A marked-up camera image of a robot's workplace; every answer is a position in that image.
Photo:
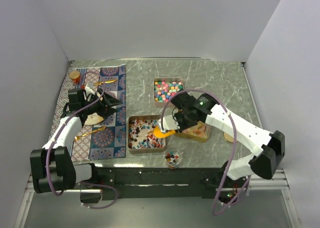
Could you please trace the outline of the yellow plastic scoop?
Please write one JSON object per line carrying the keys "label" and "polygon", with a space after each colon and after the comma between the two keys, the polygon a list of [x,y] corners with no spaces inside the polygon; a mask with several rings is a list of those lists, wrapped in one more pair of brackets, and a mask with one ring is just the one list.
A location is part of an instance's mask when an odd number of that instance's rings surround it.
{"label": "yellow plastic scoop", "polygon": [[158,126],[153,129],[153,135],[158,139],[164,139],[164,138],[172,136],[176,133],[177,133],[176,130],[168,130],[166,132],[162,132]]}

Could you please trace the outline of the gold tin of lollipops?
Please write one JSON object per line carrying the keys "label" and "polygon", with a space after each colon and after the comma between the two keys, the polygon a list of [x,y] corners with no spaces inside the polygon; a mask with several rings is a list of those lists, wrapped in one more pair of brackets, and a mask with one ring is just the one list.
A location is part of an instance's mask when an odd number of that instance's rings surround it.
{"label": "gold tin of lollipops", "polygon": [[160,115],[138,115],[128,118],[127,148],[131,154],[161,153],[167,148],[165,138],[156,138],[154,128]]}

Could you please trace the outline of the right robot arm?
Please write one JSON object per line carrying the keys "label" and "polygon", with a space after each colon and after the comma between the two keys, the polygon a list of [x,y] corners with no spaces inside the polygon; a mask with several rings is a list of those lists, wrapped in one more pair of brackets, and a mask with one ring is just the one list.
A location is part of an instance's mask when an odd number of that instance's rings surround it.
{"label": "right robot arm", "polygon": [[224,172],[219,174],[219,182],[231,187],[236,180],[245,176],[257,175],[262,179],[273,178],[285,156],[285,135],[262,129],[227,109],[219,100],[208,93],[195,98],[180,91],[171,99],[178,108],[170,120],[164,118],[164,128],[182,132],[198,122],[215,127],[245,146],[250,154],[226,163]]}

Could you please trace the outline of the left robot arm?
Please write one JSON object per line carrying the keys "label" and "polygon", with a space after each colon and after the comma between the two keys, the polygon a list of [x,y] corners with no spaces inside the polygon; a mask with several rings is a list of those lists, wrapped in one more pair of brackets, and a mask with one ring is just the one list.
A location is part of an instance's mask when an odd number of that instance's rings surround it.
{"label": "left robot arm", "polygon": [[33,188],[38,194],[53,192],[59,196],[78,183],[94,189],[100,182],[97,167],[92,162],[73,164],[70,150],[88,116],[97,114],[107,118],[117,111],[116,106],[122,101],[101,88],[97,92],[88,87],[73,88],[67,95],[68,102],[55,133],[41,149],[30,153]]}

